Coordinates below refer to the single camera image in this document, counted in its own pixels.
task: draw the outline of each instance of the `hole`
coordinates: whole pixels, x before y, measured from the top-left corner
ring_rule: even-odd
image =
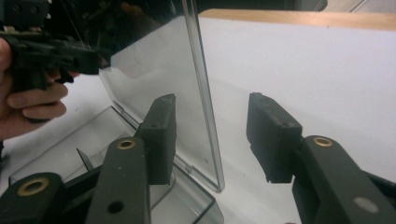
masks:
[[[111,214],[117,214],[118,212],[122,211],[123,209],[123,202],[120,201],[115,201],[114,203],[111,203],[107,210]]]
[[[122,147],[130,147],[131,144],[132,144],[131,142],[122,142],[122,143],[121,143],[121,146],[122,146]]]
[[[118,149],[129,149],[133,148],[135,145],[135,142],[132,140],[125,140],[117,144]]]
[[[320,147],[332,147],[332,141],[324,137],[315,137],[314,143]]]
[[[38,189],[40,189],[43,186],[42,182],[34,182],[28,186],[26,186],[25,190],[26,192],[34,192]]]
[[[45,189],[49,183],[50,181],[46,177],[29,180],[18,189],[18,195],[23,197],[37,194]]]

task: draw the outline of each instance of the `finger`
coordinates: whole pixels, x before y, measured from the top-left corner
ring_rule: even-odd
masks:
[[[67,88],[60,83],[50,83],[46,91],[39,89],[12,93],[7,98],[9,106],[21,109],[34,105],[57,102],[67,95]]]
[[[141,7],[129,5],[126,2],[121,2],[120,7],[124,12],[126,12],[132,18],[141,18],[146,16],[146,14],[143,12]]]
[[[4,71],[11,65],[11,47],[6,40],[0,38],[0,81],[3,79]]]
[[[46,73],[47,73],[48,81],[50,82],[53,82],[58,78],[61,78],[61,72],[59,71],[59,69],[47,69]]]
[[[49,105],[37,105],[24,108],[22,114],[29,119],[54,119],[66,113],[66,106],[57,101]]]
[[[78,72],[68,72],[69,73],[69,75],[71,76],[71,77],[78,77],[79,76],[79,73]]]
[[[47,77],[48,82],[53,82],[56,79],[61,78],[61,72],[59,69],[47,69]],[[79,73],[77,72],[67,72],[71,77],[78,77]]]

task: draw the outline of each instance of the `black tool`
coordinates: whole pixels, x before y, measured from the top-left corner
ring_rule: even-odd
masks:
[[[311,223],[394,223],[396,185],[363,172],[334,140],[302,138],[303,127],[273,99],[251,93],[247,139],[267,181],[289,183]]]
[[[73,82],[67,71],[97,75],[99,68],[109,66],[110,55],[106,49],[92,49],[69,35],[57,35],[46,29],[45,20],[50,20],[49,0],[4,0],[0,3],[3,28],[0,37],[11,46],[14,91],[44,91],[48,69],[60,70],[59,82]]]

